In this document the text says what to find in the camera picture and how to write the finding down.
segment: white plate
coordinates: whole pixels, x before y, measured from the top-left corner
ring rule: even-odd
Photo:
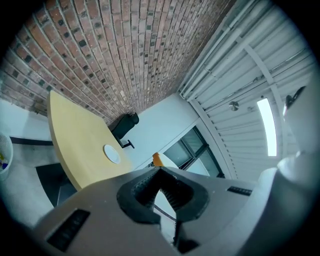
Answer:
[[[111,162],[115,164],[120,164],[120,155],[118,152],[110,145],[104,145],[103,151],[105,155],[110,159]]]

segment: fluorescent light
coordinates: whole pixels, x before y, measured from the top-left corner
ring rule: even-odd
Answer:
[[[277,156],[277,136],[274,117],[272,115],[271,107],[267,98],[257,102],[266,134],[266,142],[268,144],[268,156]]]
[[[287,106],[286,104],[284,104],[283,111],[282,111],[283,116],[285,116],[286,111],[287,111]]]

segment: wooden tabletop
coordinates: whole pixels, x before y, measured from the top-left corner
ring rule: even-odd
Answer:
[[[54,91],[48,96],[47,110],[54,149],[77,190],[132,170],[124,150],[101,117]],[[119,164],[105,155],[103,147],[106,144],[120,155]]]

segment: black vent slot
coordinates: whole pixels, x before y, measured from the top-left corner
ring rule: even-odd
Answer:
[[[62,225],[49,237],[47,242],[65,252],[82,225],[90,215],[90,212],[77,209]]]
[[[244,195],[244,196],[250,196],[252,193],[252,190],[250,189],[245,189],[245,188],[241,188],[241,187],[236,187],[236,186],[231,186],[227,189],[227,191],[236,193],[236,194],[240,194],[240,195]]]

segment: black floor mat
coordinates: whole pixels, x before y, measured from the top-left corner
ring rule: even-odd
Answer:
[[[60,163],[42,165],[35,169],[44,192],[53,207],[61,204],[77,192],[75,187],[68,180],[68,177]]]

